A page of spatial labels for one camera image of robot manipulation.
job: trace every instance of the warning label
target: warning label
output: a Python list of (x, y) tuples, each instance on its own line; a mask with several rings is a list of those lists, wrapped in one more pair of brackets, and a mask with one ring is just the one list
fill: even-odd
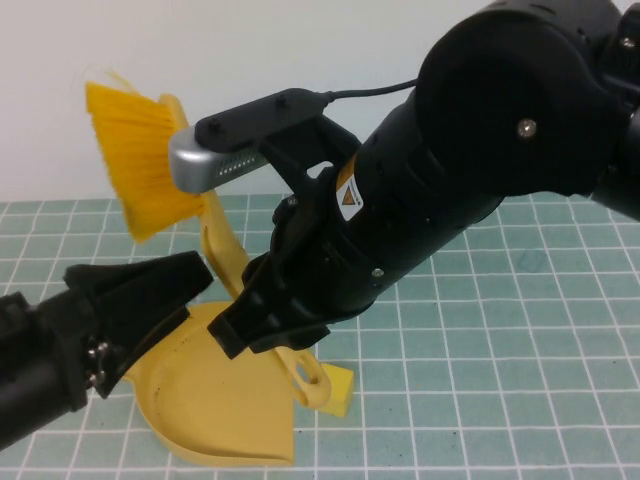
[(353, 198), (353, 193), (351, 193), (351, 189), (347, 187), (347, 191), (344, 194), (344, 198), (342, 199), (343, 205), (355, 205), (356, 201)]
[(346, 221), (351, 220), (364, 206), (356, 184), (354, 165), (355, 157), (344, 166), (336, 182), (338, 207)]

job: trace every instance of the dustpan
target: dustpan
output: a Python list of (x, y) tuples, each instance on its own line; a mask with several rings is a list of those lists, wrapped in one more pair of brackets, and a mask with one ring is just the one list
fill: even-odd
[[(202, 248), (236, 298), (248, 256), (215, 192), (205, 194)], [(177, 457), (208, 467), (293, 463), (293, 402), (310, 408), (330, 397), (326, 373), (308, 350), (245, 351), (229, 360), (207, 325), (228, 302), (190, 307), (191, 316), (127, 372), (138, 406)], [(305, 378), (299, 373), (302, 369)]]
[(125, 375), (160, 442), (208, 467), (291, 465), (294, 394), (271, 352), (229, 360), (207, 325), (229, 304), (191, 316)]

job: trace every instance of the cable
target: cable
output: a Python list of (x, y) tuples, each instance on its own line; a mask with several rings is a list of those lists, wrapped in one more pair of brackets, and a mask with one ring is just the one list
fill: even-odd
[(383, 88), (372, 88), (369, 90), (343, 90), (340, 92), (325, 92), (323, 95), (327, 98), (329, 103), (343, 98), (364, 98), (364, 97), (377, 97), (379, 95), (387, 95), (389, 93), (399, 92), (406, 90), (407, 88), (413, 88), (416, 86), (417, 80), (411, 80), (410, 82), (398, 83), (397, 85), (391, 85)]

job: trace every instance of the green cutting mat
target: green cutting mat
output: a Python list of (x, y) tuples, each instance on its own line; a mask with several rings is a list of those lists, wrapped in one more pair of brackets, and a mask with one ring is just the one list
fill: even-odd
[[(250, 253), (280, 198), (223, 198)], [(32, 302), (75, 263), (199, 248), (195, 221), (134, 247), (115, 201), (0, 212), (0, 292)], [(185, 464), (123, 384), (0, 453), (0, 480), (640, 479), (639, 267), (640, 224), (580, 199), (509, 200), (319, 344), (358, 372), (356, 393), (343, 420), (297, 408), (295, 467)], [(216, 283), (198, 300), (225, 298)]]

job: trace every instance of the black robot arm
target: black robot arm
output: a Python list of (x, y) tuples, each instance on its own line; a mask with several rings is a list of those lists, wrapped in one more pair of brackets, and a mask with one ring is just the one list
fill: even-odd
[(189, 313), (213, 281), (197, 252), (130, 265), (74, 265), (68, 289), (31, 306), (0, 297), (0, 450), (107, 398), (125, 372)]
[(231, 358), (307, 348), (507, 196), (583, 195), (640, 220), (639, 27), (637, 5), (495, 2), (435, 45), (362, 145), (304, 90), (201, 120), (200, 147), (254, 149), (294, 192), (211, 334)]

